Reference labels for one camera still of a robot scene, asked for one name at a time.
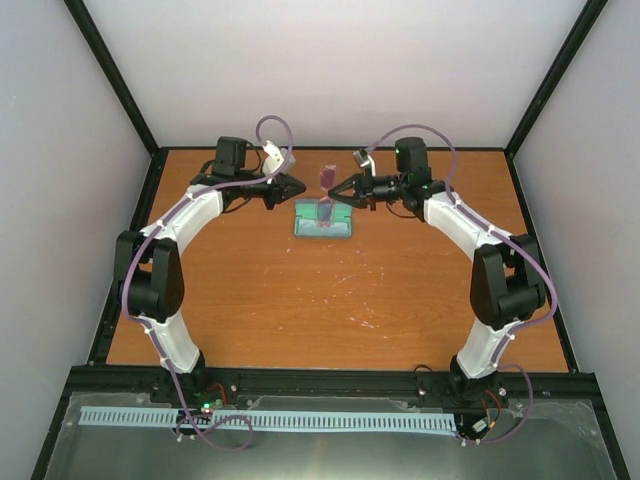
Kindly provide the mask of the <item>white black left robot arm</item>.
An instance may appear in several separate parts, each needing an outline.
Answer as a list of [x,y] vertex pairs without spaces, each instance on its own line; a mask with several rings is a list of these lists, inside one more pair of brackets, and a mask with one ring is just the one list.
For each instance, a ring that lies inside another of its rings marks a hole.
[[241,138],[221,137],[215,157],[205,162],[165,214],[138,231],[122,232],[116,241],[112,291],[122,314],[143,328],[160,365],[176,373],[174,392],[190,403],[206,395],[208,378],[195,369],[203,354],[181,312],[183,252],[234,200],[261,198],[272,209],[306,190],[304,183],[288,174],[295,164],[291,148],[263,141],[265,158],[254,172],[244,168],[249,146]]

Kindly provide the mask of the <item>teal glasses case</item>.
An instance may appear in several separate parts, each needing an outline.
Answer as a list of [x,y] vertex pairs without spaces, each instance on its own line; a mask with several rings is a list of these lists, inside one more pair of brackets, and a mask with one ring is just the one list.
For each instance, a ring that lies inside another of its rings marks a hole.
[[294,204],[294,235],[299,238],[350,238],[353,208],[330,199],[302,199]]

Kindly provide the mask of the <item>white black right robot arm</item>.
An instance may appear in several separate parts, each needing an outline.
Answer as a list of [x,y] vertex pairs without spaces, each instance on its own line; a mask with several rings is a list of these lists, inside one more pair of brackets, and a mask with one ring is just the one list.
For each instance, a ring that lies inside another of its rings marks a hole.
[[469,403],[491,386],[516,331],[545,303],[546,287],[537,242],[514,236],[473,211],[448,180],[436,180],[419,137],[395,143],[397,172],[379,175],[369,149],[354,154],[360,171],[329,191],[331,199],[359,209],[399,201],[419,220],[439,230],[471,261],[469,300],[474,323],[452,358],[449,392]]

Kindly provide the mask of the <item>light blue cleaning cloth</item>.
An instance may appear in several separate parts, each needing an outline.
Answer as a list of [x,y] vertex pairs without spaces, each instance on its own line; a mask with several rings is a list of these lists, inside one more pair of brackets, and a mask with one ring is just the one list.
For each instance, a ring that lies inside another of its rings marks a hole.
[[352,234],[348,222],[330,222],[321,224],[315,220],[300,219],[294,228],[297,237],[309,238],[349,238]]

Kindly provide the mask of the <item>pink transparent sunglasses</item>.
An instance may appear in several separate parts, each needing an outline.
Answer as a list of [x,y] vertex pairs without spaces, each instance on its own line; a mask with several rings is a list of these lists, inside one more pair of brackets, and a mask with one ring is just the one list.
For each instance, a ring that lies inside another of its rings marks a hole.
[[334,186],[336,171],[336,165],[325,165],[320,171],[319,182],[323,196],[317,201],[316,223],[321,228],[329,227],[333,223],[334,203],[329,197],[329,190]]

